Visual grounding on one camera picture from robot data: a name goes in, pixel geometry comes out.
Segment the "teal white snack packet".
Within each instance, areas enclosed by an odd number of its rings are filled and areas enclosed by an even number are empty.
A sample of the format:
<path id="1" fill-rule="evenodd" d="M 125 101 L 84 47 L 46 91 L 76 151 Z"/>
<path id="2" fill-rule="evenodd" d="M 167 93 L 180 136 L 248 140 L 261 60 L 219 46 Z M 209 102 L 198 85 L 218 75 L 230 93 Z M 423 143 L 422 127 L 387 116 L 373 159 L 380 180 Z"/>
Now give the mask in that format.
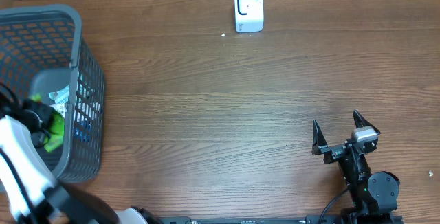
<path id="1" fill-rule="evenodd" d="M 54 101 L 56 104 L 66 103 L 69 101 L 69 88 L 70 85 L 67 85 L 61 90 L 49 92 L 48 96 L 50 100 Z M 93 89 L 86 89 L 82 84 L 77 84 L 77 90 L 79 94 L 85 98 L 88 98 L 93 91 Z"/>

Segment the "blue snack packet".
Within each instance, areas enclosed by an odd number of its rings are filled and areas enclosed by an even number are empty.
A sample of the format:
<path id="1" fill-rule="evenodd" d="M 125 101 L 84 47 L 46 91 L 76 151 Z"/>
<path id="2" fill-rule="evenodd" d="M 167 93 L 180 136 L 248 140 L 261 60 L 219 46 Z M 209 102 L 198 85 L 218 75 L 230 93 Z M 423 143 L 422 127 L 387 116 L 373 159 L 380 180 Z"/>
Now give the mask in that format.
<path id="1" fill-rule="evenodd" d="M 74 129 L 74 137 L 80 142 L 89 143 L 90 141 L 90 132 L 91 124 L 88 121 L 84 121 L 80 123 L 79 127 Z"/>

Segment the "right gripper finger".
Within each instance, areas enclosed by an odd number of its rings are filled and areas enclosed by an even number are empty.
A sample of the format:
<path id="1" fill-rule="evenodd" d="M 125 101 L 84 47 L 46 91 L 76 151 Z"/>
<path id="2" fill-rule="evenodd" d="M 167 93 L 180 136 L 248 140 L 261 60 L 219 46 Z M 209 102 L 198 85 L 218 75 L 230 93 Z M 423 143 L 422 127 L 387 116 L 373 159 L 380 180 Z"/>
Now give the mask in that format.
<path id="1" fill-rule="evenodd" d="M 311 152 L 314 155 L 322 154 L 322 151 L 328 147 L 328 143 L 317 123 L 317 120 L 313 120 L 313 140 Z"/>
<path id="2" fill-rule="evenodd" d="M 372 125 L 368 120 L 366 120 L 357 109 L 353 111 L 353 119 L 356 128 L 364 128 L 370 126 L 378 135 L 380 134 L 380 130 Z"/>

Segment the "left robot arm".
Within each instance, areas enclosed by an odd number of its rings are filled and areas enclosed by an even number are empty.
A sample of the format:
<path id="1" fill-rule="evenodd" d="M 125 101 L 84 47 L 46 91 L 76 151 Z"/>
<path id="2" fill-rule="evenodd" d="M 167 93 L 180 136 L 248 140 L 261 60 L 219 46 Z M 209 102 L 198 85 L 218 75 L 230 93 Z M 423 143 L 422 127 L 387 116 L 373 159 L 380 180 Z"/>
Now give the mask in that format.
<path id="1" fill-rule="evenodd" d="M 102 199 L 59 181 L 40 158 L 31 132 L 44 124 L 39 114 L 9 100 L 1 102 L 1 182 L 17 223 L 159 223 L 144 208 L 113 210 Z"/>

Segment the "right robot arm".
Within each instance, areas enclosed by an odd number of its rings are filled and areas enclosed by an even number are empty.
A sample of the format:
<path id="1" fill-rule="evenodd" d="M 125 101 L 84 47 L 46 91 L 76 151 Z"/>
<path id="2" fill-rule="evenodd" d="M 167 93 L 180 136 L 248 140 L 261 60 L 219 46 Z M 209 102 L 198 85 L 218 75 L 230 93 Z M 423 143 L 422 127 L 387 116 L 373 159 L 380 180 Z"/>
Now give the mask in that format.
<path id="1" fill-rule="evenodd" d="M 335 146 L 328 145 L 317 121 L 312 122 L 311 153 L 323 155 L 325 164 L 337 163 L 346 183 L 346 188 L 330 200 L 316 222 L 402 223 L 402 217 L 393 215 L 398 208 L 399 178 L 387 171 L 371 172 L 366 160 L 366 154 L 377 149 L 381 132 L 357 110 L 353 111 L 353 120 L 355 129 L 351 136 Z M 350 194 L 353 206 L 329 216 L 329 208 L 346 193 Z"/>

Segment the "green clear snack bag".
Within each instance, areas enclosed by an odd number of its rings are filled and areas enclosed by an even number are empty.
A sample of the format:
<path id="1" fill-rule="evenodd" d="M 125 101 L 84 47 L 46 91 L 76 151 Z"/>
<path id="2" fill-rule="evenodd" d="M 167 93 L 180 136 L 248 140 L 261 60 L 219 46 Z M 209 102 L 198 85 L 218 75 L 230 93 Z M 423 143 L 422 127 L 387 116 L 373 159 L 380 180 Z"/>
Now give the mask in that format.
<path id="1" fill-rule="evenodd" d="M 39 94 L 33 95 L 28 99 L 42 102 L 41 96 Z M 44 148 L 48 153 L 51 153 L 59 146 L 61 146 L 64 140 L 65 121 L 64 118 L 57 111 L 55 111 L 55 114 L 53 115 L 52 124 L 49 126 L 49 133 L 51 137 L 49 139 L 45 139 L 47 143 L 42 148 Z M 40 134 L 37 133 L 37 140 L 34 142 L 34 145 L 39 141 L 39 137 Z"/>

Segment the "white tube with gold cap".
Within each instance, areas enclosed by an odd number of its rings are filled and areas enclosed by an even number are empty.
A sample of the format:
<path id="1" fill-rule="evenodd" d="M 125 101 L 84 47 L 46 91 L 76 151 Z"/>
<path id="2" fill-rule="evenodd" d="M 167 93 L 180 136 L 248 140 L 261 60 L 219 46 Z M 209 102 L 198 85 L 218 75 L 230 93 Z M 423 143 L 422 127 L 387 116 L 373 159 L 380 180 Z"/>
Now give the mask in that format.
<path id="1" fill-rule="evenodd" d="M 67 103 L 58 103 L 58 104 L 52 104 L 51 107 L 60 113 L 60 115 L 65 118 L 65 114 L 67 112 Z"/>

